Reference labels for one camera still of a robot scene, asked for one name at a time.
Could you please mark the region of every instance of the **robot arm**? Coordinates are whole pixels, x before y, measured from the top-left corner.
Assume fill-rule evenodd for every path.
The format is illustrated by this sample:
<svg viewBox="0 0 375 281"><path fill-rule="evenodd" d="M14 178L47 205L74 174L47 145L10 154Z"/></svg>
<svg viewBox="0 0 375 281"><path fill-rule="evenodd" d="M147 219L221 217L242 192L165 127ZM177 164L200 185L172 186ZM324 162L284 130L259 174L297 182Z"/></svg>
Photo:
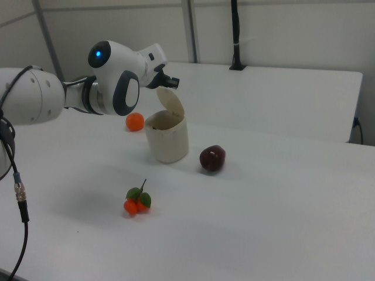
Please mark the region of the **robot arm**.
<svg viewBox="0 0 375 281"><path fill-rule="evenodd" d="M37 68L28 70L7 96L2 107L4 117L13 125L31 125L56 119L63 108L124 116L135 108L140 87L179 85L179 79L163 73L168 62L159 44L134 52L116 42L102 41L90 50L88 63L95 76L74 82L61 82L55 75ZM0 92L9 87L20 71L0 68ZM0 143L0 179L9 166Z"/></svg>

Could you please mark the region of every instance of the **fruit stem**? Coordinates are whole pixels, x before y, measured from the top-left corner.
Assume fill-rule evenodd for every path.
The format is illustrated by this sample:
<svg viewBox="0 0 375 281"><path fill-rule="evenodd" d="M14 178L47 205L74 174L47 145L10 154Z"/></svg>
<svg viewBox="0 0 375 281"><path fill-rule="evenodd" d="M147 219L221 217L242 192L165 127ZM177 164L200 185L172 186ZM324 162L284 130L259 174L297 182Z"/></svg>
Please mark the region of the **fruit stem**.
<svg viewBox="0 0 375 281"><path fill-rule="evenodd" d="M143 192L143 186L145 185L145 182L146 182L147 179L145 179L145 181L143 182L142 186L141 186L141 192Z"/></svg>

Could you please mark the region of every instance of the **white table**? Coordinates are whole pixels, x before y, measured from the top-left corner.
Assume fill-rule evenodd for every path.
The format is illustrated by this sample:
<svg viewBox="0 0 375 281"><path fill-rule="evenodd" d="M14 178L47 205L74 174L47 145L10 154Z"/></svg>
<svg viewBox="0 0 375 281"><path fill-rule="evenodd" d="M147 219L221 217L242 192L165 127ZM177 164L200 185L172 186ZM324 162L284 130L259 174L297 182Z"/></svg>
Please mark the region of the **white table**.
<svg viewBox="0 0 375 281"><path fill-rule="evenodd" d="M190 122L323 141L350 138L362 74L169 63Z"/></svg>
<svg viewBox="0 0 375 281"><path fill-rule="evenodd" d="M141 97L138 111L147 117L158 106L154 92ZM144 132L125 131L124 119L70 109L16 128L30 214L19 276L374 279L373 147L188 122L189 154L162 165ZM199 153L214 144L227 160L210 176ZM152 208L130 218L126 192L144 178ZM23 225L12 176L0 187L0 267L11 270Z"/></svg>

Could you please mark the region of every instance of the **green leaf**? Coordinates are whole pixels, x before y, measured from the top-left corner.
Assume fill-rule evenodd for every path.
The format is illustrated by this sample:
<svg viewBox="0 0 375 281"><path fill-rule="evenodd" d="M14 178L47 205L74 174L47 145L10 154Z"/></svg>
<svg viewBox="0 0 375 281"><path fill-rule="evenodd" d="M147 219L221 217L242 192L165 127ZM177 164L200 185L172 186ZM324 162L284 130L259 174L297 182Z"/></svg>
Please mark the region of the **green leaf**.
<svg viewBox="0 0 375 281"><path fill-rule="evenodd" d="M127 199L132 198L132 199L137 199L139 195L141 195L142 191L138 187L133 187L132 189L129 189L127 193Z"/></svg>
<svg viewBox="0 0 375 281"><path fill-rule="evenodd" d="M149 208L151 206L151 196L147 192L142 193L139 200L145 207Z"/></svg>

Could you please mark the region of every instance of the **cup lid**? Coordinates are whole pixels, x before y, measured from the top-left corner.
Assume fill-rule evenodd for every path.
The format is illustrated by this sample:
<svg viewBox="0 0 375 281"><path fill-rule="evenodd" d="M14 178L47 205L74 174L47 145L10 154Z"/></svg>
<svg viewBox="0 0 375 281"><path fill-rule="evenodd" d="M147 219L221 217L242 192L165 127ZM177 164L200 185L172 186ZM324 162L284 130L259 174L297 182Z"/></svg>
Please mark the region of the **cup lid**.
<svg viewBox="0 0 375 281"><path fill-rule="evenodd" d="M177 97L177 95L172 92L170 89L164 87L158 87L156 90L158 98L162 105L172 114L177 116L184 116L185 110Z"/></svg>

